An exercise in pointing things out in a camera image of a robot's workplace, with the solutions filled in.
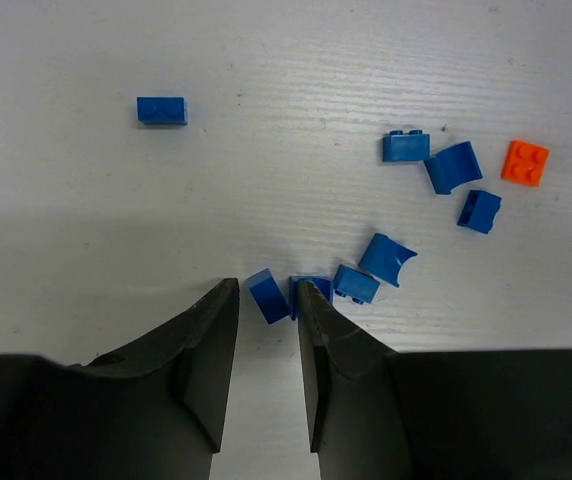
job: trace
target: white table surface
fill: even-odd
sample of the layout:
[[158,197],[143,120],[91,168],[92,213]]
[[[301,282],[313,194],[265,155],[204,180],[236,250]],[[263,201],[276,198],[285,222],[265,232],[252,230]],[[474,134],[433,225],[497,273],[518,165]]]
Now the white table surface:
[[[181,95],[149,130],[136,96]],[[392,128],[471,140],[503,197],[455,225]],[[508,142],[552,154],[500,180]],[[572,1],[0,2],[0,352],[91,361],[226,276],[332,275],[374,231],[416,250],[372,305],[399,350],[572,346]],[[314,479],[296,324],[246,292],[213,479]]]

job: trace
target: blue block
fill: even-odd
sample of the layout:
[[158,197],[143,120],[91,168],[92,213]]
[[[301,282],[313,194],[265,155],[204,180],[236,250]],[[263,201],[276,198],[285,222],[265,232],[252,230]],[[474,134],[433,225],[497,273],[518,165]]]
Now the blue block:
[[502,199],[497,195],[483,190],[471,190],[457,225],[488,234],[493,228],[493,220],[501,203]]
[[329,277],[317,277],[314,275],[296,275],[290,277],[289,296],[290,296],[290,318],[295,320],[299,318],[299,306],[297,304],[297,286],[300,280],[310,280],[315,284],[319,291],[326,297],[331,305],[333,303],[333,281]]
[[187,125],[182,97],[137,97],[137,120],[144,125]]
[[351,297],[353,302],[370,303],[375,298],[379,282],[362,272],[340,265],[333,280],[335,293],[340,297]]
[[269,325],[290,314],[288,303],[269,269],[256,273],[246,283]]
[[430,158],[430,135],[421,130],[393,130],[384,137],[385,163],[418,162]]
[[406,260],[415,256],[416,252],[376,233],[359,261],[359,268],[399,288],[399,271]]
[[458,143],[424,162],[437,195],[450,195],[462,183],[482,178],[482,171],[470,142]]

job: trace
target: blue lego brick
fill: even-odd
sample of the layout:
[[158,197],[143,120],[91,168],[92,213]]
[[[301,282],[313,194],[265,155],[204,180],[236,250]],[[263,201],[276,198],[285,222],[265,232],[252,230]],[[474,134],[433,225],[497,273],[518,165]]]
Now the blue lego brick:
[[137,97],[137,120],[144,125],[187,125],[182,97]]
[[502,199],[483,190],[471,190],[459,216],[457,225],[488,234],[499,212]]
[[335,293],[340,297],[351,297],[353,302],[370,303],[375,298],[379,282],[362,272],[340,265],[333,280]]
[[383,139],[385,163],[418,162],[430,158],[430,135],[421,130],[393,130]]
[[310,280],[322,292],[326,300],[333,303],[333,281],[329,277],[317,277],[314,275],[295,275],[290,277],[289,297],[290,297],[290,318],[299,318],[299,306],[297,304],[297,285],[300,280]]
[[250,277],[246,284],[269,325],[290,314],[290,307],[269,269]]
[[482,178],[482,171],[470,142],[458,143],[424,162],[437,195],[450,195],[462,183]]
[[406,260],[415,256],[416,252],[376,233],[359,261],[359,268],[399,288],[399,271]]

